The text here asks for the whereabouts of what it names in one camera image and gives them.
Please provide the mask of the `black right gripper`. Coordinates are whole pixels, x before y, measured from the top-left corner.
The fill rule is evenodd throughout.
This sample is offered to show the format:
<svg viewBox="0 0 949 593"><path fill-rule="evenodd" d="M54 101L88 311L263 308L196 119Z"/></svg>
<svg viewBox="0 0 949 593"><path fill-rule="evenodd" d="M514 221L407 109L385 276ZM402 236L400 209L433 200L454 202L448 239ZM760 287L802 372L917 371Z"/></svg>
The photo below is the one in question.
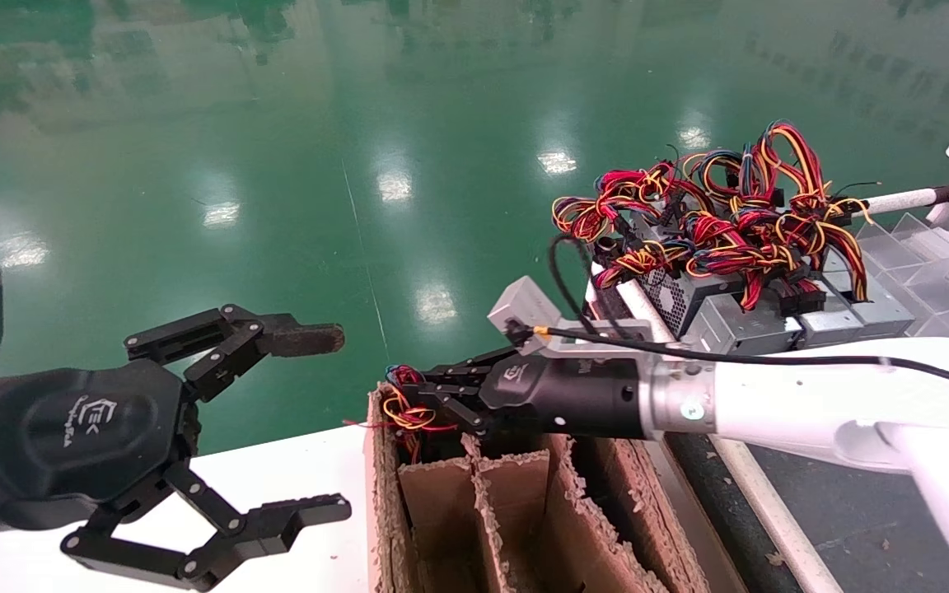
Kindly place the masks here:
<svg viewBox="0 0 949 593"><path fill-rule="evenodd" d="M640 435L640 372L633 359L549 359L504 347L427 369L424 380L437 385L400 391L398 425L407 431L485 436L490 410L504 427L522 431Z"/></svg>

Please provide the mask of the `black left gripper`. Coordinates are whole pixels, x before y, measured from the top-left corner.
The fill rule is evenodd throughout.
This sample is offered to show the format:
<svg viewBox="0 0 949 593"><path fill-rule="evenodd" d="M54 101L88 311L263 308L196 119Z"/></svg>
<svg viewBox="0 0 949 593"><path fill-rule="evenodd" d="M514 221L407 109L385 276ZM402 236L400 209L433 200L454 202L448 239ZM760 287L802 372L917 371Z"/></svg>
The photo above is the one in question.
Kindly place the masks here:
<svg viewBox="0 0 949 593"><path fill-rule="evenodd" d="M129 335L124 367L0 378L0 532L56 530L91 516L61 541L64 555L92 571L199 592L244 562L286 554L305 528L346 521L350 502L327 494L241 513L177 463L196 451L193 403L211 401L264 357L344 345L339 324L226 305ZM163 368L196 354L183 381ZM206 543L181 552L114 536L170 494L213 526Z"/></svg>

